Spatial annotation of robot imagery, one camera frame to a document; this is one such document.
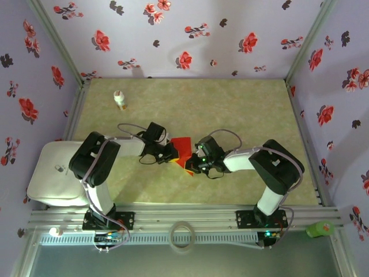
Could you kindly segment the clear tape roll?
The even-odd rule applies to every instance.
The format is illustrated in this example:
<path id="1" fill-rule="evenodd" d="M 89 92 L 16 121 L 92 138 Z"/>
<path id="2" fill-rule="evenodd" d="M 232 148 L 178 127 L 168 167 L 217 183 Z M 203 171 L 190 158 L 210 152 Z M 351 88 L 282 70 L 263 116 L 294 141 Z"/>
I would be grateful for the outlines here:
<path id="1" fill-rule="evenodd" d="M 179 228 L 184 228 L 190 233 L 190 241 L 186 246 L 177 245 L 174 241 L 175 231 Z M 169 245 L 176 253 L 179 254 L 185 254 L 190 252 L 195 245 L 195 239 L 196 239 L 195 231 L 192 225 L 185 221 L 178 221 L 174 223 L 169 231 L 169 239 L 168 239 Z"/>

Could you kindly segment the long aluminium mounting rail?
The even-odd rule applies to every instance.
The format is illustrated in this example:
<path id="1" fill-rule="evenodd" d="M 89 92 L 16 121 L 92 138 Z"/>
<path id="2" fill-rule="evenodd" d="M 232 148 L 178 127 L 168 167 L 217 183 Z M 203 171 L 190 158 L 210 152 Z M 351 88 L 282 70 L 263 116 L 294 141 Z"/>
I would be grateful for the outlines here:
<path id="1" fill-rule="evenodd" d="M 206 204 L 137 204 L 121 205 L 118 211 L 135 213 L 133 231 L 136 233 L 163 233 L 178 221 L 188 222 L 195 231 L 237 232 L 239 221 L 236 211 L 252 210 L 252 205 L 206 205 Z M 294 205 L 291 212 L 287 207 L 287 219 L 294 216 L 291 231 L 304 230 L 307 226 L 328 220 L 342 229 L 345 220 L 335 207 L 320 205 Z M 26 229 L 48 230 L 59 227 L 64 231 L 80 231 L 86 208 L 51 207 L 47 210 L 32 211 Z"/>

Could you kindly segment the white pill bottle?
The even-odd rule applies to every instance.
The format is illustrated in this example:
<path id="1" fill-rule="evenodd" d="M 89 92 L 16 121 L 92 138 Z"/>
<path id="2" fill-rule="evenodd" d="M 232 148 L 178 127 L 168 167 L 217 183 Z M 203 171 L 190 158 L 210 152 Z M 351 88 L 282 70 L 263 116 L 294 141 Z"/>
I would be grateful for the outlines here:
<path id="1" fill-rule="evenodd" d="M 122 91 L 115 91 L 113 93 L 114 101 L 118 108 L 123 111 L 126 109 L 125 96 Z"/>

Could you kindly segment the green cylindrical container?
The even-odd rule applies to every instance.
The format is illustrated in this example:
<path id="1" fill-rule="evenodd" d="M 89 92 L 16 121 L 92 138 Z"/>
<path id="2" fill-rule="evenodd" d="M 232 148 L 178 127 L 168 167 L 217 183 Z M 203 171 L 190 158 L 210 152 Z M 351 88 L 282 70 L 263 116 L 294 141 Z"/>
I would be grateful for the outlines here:
<path id="1" fill-rule="evenodd" d="M 309 225 L 306 228 L 306 233 L 311 238 L 325 237 L 333 234 L 335 226 L 328 220 L 322 220 Z"/>

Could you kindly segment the aluminium table side rail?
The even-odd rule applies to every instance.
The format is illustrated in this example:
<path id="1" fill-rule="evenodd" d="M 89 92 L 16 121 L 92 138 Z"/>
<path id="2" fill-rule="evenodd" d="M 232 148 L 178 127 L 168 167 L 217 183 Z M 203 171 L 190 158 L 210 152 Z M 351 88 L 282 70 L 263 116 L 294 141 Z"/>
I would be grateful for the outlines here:
<path id="1" fill-rule="evenodd" d="M 72 107 L 69 111 L 67 125 L 62 137 L 63 140 L 70 141 L 74 137 L 90 83 L 90 81 L 84 82 L 82 87 L 79 88 L 75 94 Z"/>
<path id="2" fill-rule="evenodd" d="M 296 123 L 299 129 L 299 134 L 301 137 L 304 155 L 306 158 L 307 167 L 309 170 L 309 176 L 311 178 L 311 183 L 315 191 L 316 198 L 318 200 L 318 204 L 322 207 L 331 207 L 332 201 L 330 199 L 329 194 L 326 191 L 326 187 L 323 184 L 323 179 L 320 171 L 318 170 L 318 166 L 320 162 L 317 160 L 317 155 L 315 153 L 314 146 L 311 144 L 311 136 L 307 129 L 307 125 L 305 119 L 301 117 L 300 112 L 303 110 L 300 108 L 299 103 L 296 102 L 296 97 L 292 96 L 291 85 L 285 80 L 285 86 L 288 91 L 288 96 L 291 102 L 292 110 L 294 116 L 296 118 Z"/>

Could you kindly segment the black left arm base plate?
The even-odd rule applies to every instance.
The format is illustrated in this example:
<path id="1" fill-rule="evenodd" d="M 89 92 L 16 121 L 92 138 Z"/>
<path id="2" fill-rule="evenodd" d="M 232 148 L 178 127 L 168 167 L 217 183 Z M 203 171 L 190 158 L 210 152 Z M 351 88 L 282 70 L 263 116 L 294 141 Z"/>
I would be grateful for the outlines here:
<path id="1" fill-rule="evenodd" d="M 126 226 L 128 230 L 132 230 L 134 226 L 134 212 L 111 212 L 108 214 L 113 220 L 119 222 Z M 121 230 L 122 227 L 101 215 L 97 214 L 95 211 L 88 210 L 84 215 L 84 220 L 82 223 L 83 231 L 117 231 Z"/>

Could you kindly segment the aluminium frame bar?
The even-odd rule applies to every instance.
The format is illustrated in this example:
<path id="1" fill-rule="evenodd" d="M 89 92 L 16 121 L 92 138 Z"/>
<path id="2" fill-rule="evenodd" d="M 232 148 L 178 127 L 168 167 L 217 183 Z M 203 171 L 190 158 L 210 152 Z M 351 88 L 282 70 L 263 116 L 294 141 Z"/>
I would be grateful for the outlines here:
<path id="1" fill-rule="evenodd" d="M 341 277 L 359 277 L 354 263 L 354 255 L 344 231 L 335 230 L 331 242 Z"/>
<path id="2" fill-rule="evenodd" d="M 30 277 L 33 263 L 37 254 L 40 241 L 40 233 L 37 229 L 27 230 L 23 247 L 16 261 L 10 277 Z"/>

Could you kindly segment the aluminium frame post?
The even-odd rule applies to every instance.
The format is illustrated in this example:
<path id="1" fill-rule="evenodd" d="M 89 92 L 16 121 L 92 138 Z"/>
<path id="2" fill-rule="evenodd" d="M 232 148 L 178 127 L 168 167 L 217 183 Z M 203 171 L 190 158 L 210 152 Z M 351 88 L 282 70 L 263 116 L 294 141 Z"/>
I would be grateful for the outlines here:
<path id="1" fill-rule="evenodd" d="M 62 41 L 62 38 L 60 37 L 49 15 L 47 14 L 46 9 L 41 3 L 41 0 L 26 0 L 26 2 L 43 26 L 46 34 L 51 39 L 55 48 L 59 51 L 63 60 L 66 62 L 79 86 L 83 87 L 84 81 L 82 80 L 82 77 L 80 76 L 77 67 L 74 64 L 74 61 L 69 54 L 64 42 Z"/>
<path id="2" fill-rule="evenodd" d="M 332 12 L 334 6 L 339 0 L 323 0 L 321 8 L 319 10 L 319 13 L 317 17 L 315 18 L 306 38 L 304 39 L 304 42 L 295 57 L 292 66 L 290 67 L 290 70 L 284 79 L 285 84 L 288 85 L 293 78 L 293 75 L 298 70 L 300 64 L 302 63 L 302 60 L 306 53 L 308 52 L 309 47 L 313 44 L 316 36 L 318 35 L 320 29 L 325 24 L 325 21 L 329 18 L 330 13 Z"/>

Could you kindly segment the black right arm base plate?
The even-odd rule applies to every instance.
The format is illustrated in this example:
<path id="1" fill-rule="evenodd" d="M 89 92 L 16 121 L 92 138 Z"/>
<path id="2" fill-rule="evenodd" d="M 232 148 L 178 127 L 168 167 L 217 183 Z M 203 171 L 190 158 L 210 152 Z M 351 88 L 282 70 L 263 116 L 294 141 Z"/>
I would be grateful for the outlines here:
<path id="1" fill-rule="evenodd" d="M 255 213 L 253 210 L 239 210 L 235 212 L 238 229 L 285 229 L 288 219 L 284 210 L 276 210 L 270 216 Z"/>

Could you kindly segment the red paper sheet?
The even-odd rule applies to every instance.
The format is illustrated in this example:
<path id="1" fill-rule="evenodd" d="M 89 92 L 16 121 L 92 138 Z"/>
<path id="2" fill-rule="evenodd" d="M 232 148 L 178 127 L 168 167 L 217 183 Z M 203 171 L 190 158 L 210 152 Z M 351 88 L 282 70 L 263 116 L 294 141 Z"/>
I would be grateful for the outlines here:
<path id="1" fill-rule="evenodd" d="M 177 137 L 172 138 L 171 143 L 173 143 L 174 148 L 177 150 L 178 154 L 170 160 L 171 163 L 176 163 L 182 169 L 184 169 L 191 176 L 194 175 L 192 171 L 186 168 L 186 162 L 192 157 L 192 145 L 190 137 Z"/>

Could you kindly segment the white zip pouch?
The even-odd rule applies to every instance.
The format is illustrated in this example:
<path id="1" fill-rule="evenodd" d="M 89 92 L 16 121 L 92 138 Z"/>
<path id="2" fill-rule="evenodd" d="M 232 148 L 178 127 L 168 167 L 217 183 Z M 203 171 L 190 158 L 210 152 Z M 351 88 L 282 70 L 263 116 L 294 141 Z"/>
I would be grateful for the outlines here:
<path id="1" fill-rule="evenodd" d="M 43 147 L 27 188 L 30 199 L 56 207 L 88 205 L 84 188 L 69 170 L 69 162 L 81 144 L 54 141 Z"/>

